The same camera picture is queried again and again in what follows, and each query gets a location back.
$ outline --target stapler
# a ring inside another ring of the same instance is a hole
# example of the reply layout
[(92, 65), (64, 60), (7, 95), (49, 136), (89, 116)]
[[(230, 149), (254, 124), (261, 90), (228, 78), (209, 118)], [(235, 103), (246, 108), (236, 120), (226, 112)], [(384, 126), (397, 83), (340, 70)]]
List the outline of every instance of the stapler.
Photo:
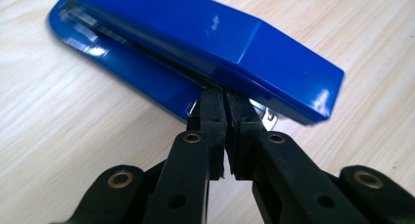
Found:
[(49, 20), (63, 42), (183, 120), (217, 85), (312, 125), (330, 117), (344, 78), (267, 22), (211, 0), (60, 0)]

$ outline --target wooden table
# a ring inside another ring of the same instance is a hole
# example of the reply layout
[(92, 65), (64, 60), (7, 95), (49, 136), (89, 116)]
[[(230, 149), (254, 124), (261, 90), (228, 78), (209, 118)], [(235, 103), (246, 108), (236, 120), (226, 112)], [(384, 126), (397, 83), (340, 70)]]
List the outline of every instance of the wooden table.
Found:
[[(65, 221), (104, 170), (148, 169), (183, 122), (52, 35), (58, 0), (0, 0), (0, 222)], [(415, 0), (217, 0), (273, 24), (346, 72), (332, 118), (288, 119), (324, 170), (363, 164), (415, 194)], [(249, 182), (211, 182), (209, 223), (260, 223)]]

